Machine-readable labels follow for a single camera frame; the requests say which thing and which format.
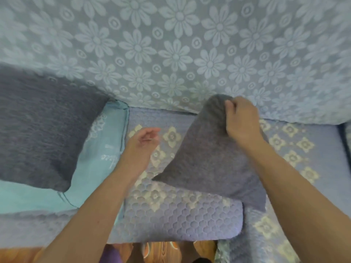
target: pillow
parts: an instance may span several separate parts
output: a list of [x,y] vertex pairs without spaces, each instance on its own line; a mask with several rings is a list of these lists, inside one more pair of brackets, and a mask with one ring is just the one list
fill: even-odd
[[[44,210],[60,212],[81,207],[111,173],[124,150],[129,116],[124,102],[108,102],[91,126],[81,151],[71,187],[66,192],[0,181],[0,213]],[[118,216],[122,218],[123,209]]]
[[65,192],[91,124],[109,97],[0,70],[0,180]]
[[218,194],[265,210],[266,192],[249,159],[226,132],[224,101],[214,95],[188,129],[174,159],[154,181]]

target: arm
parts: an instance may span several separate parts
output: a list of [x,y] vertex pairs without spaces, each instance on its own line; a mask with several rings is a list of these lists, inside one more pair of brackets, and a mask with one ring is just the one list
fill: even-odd
[[144,128],[127,143],[112,173],[90,195],[37,263],[98,263],[122,202],[159,144],[159,128]]
[[351,262],[351,220],[266,143],[257,108],[226,101],[227,132],[251,159],[285,235],[302,262]]

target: teal pillow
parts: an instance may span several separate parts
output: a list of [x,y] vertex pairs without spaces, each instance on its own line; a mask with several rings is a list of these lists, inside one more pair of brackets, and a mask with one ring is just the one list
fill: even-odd
[[124,102],[106,104],[90,129],[66,192],[0,181],[0,213],[79,208],[116,166],[124,150],[128,117],[129,108]]

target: hand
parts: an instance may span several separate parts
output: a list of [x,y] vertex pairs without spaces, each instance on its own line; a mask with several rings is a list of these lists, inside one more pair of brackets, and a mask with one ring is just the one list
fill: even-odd
[[257,108],[251,101],[236,97],[232,101],[225,101],[227,116],[227,133],[239,146],[245,148],[253,142],[263,140],[260,132]]
[[152,152],[159,145],[160,128],[149,127],[140,129],[132,136],[117,163],[115,170],[136,180],[146,170]]

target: gray pillow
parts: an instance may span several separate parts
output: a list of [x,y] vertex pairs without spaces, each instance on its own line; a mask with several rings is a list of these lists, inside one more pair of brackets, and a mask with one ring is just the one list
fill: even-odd
[[0,69],[0,179],[66,191],[109,97],[10,67]]
[[265,211],[266,192],[259,177],[226,132],[224,101],[230,99],[230,96],[214,95],[205,103],[174,159],[153,180],[237,199],[246,206]]

